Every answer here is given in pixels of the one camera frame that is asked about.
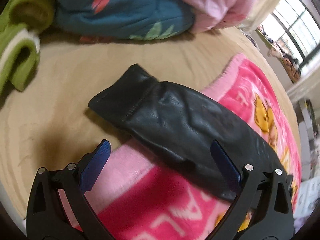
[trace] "black leather sleeve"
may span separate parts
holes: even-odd
[[[137,64],[96,95],[89,107],[185,178],[225,200],[236,195],[211,157],[213,140],[240,173],[246,164],[285,172],[268,143],[233,112],[193,89],[159,82]]]

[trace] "mattress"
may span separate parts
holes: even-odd
[[[201,90],[230,59],[244,53],[270,81],[300,148],[297,119],[284,88],[260,52],[236,28],[166,40],[77,43],[78,37],[49,30],[41,37],[41,61],[23,92],[7,87],[0,102],[0,180],[25,217],[39,167],[63,169],[92,152],[102,139],[116,149],[130,137],[88,109],[89,100],[138,63],[159,80]]]

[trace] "bed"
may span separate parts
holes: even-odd
[[[24,218],[39,167],[62,169],[95,149],[102,139],[116,149],[129,135],[88,109],[89,100],[138,63],[159,80],[201,90],[237,53],[244,53],[270,81],[297,145],[292,104],[260,52],[235,27],[163,41],[78,44],[75,35],[50,29],[41,36],[36,77],[20,93],[10,86],[0,102],[0,180]]]

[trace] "green towel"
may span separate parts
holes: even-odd
[[[0,14],[0,95],[9,80],[23,91],[40,60],[37,36],[54,17],[55,0],[9,0]]]

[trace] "metal pin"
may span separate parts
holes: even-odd
[[[247,165],[245,166],[245,168],[246,168],[246,170],[248,170],[248,171],[253,171],[253,166],[252,166],[251,164],[247,164]]]
[[[76,168],[76,164],[75,163],[69,163],[68,165],[68,170],[72,171]]]
[[[44,167],[39,168],[39,170],[38,170],[38,173],[39,173],[39,174],[42,174],[42,173],[44,173],[44,172],[45,172],[45,168],[44,168]]]
[[[276,174],[282,175],[282,171],[280,169],[276,169]]]

